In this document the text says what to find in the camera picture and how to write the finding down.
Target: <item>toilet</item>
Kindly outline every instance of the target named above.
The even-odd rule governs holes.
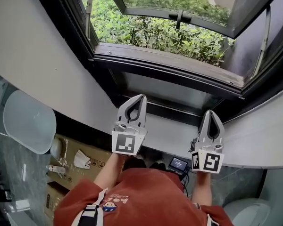
[[[263,225],[270,212],[267,201],[258,198],[240,199],[224,207],[234,226]]]

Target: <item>marble floor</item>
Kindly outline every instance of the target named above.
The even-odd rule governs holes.
[[[50,154],[37,155],[8,137],[2,113],[0,108],[0,181],[11,190],[13,202],[1,203],[1,211],[25,211],[36,225],[50,225],[43,211]]]
[[[37,155],[9,138],[3,126],[3,107],[0,108],[0,180],[12,192],[11,205],[5,211],[25,211],[38,226],[51,225],[45,216],[46,165],[50,154]],[[164,155],[168,165],[172,155]],[[224,206],[240,198],[255,197],[261,181],[262,169],[222,167],[220,174],[212,176],[215,205]],[[195,174],[189,173],[188,195],[191,195]]]

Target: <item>small screen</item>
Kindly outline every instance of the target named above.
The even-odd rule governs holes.
[[[182,161],[176,157],[174,157],[170,163],[170,166],[173,167],[173,168],[176,168],[180,171],[184,171],[185,167],[187,166],[187,162],[185,161]]]

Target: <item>cable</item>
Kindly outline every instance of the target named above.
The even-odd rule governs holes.
[[[187,180],[188,180],[188,183],[187,183],[187,185],[189,185],[189,182],[190,182],[189,173],[187,174]]]
[[[186,181],[187,181],[187,177],[185,176],[185,177],[183,178],[183,185],[184,185],[184,186],[185,186]]]
[[[184,188],[184,190],[185,190],[185,193],[187,194],[187,197],[189,197],[188,190],[187,190],[187,188],[185,187],[185,185],[183,185],[183,188]]]

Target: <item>white wall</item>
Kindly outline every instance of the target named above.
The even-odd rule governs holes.
[[[271,206],[262,226],[283,226],[283,169],[268,170],[260,198]]]
[[[39,0],[0,0],[0,75],[56,111],[110,133],[116,108]]]
[[[143,145],[184,158],[191,158],[190,142],[197,137],[198,128],[159,116],[147,114],[148,134]]]
[[[226,163],[283,168],[283,94],[225,124]]]

